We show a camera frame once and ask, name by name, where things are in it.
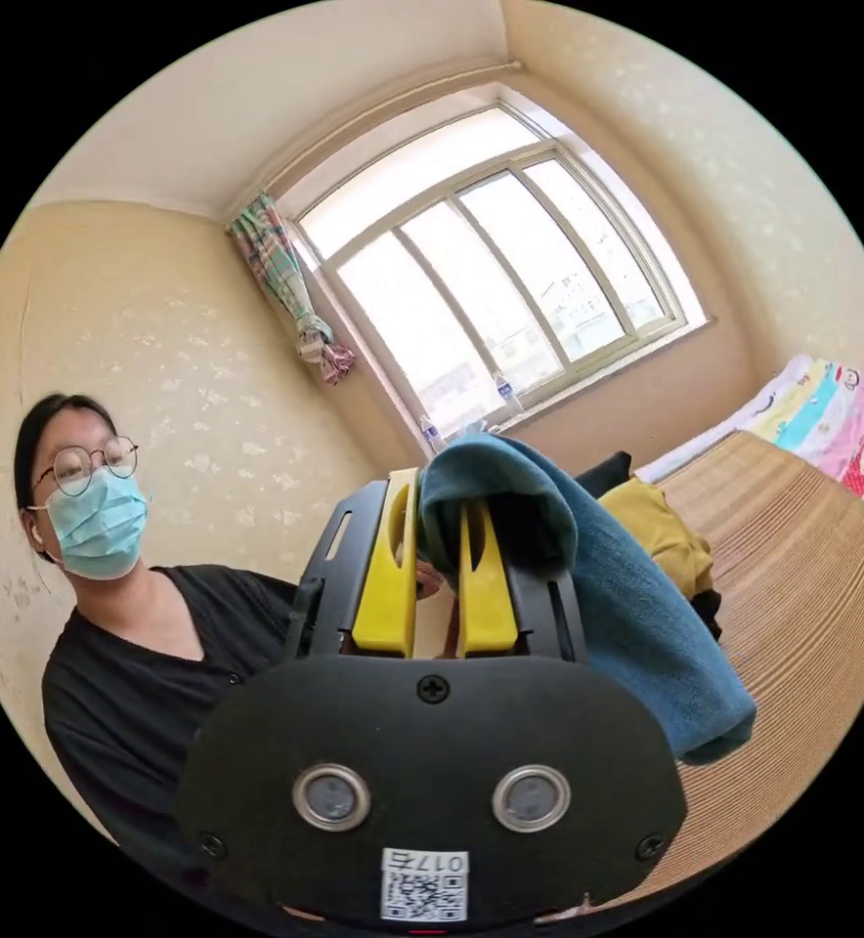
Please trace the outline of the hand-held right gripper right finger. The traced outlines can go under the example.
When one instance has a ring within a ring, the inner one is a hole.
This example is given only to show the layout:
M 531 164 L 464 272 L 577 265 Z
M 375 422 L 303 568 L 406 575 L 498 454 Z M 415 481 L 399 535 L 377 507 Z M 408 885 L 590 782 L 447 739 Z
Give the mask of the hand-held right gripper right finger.
M 485 503 L 460 506 L 458 609 L 461 655 L 504 655 L 514 649 L 518 627 Z

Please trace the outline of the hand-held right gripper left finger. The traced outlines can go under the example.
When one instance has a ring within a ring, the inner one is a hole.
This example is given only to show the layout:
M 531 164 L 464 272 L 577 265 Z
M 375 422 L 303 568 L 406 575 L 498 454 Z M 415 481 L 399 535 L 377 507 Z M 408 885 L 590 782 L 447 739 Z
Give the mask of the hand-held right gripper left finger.
M 352 629 L 353 642 L 362 652 L 413 652 L 418 489 L 416 468 L 389 475 Z

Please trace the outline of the person's right hand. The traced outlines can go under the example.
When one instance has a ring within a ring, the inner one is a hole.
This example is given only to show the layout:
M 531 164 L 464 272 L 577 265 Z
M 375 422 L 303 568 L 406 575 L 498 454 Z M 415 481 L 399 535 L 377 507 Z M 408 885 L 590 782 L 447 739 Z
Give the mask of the person's right hand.
M 592 912 L 591 898 L 588 893 L 583 895 L 582 901 L 577 905 L 571 908 L 561 910 L 558 912 L 551 912 L 545 915 L 541 915 L 534 919 L 534 924 L 543 926 L 554 924 L 561 921 L 566 921 L 576 917 L 583 917 Z

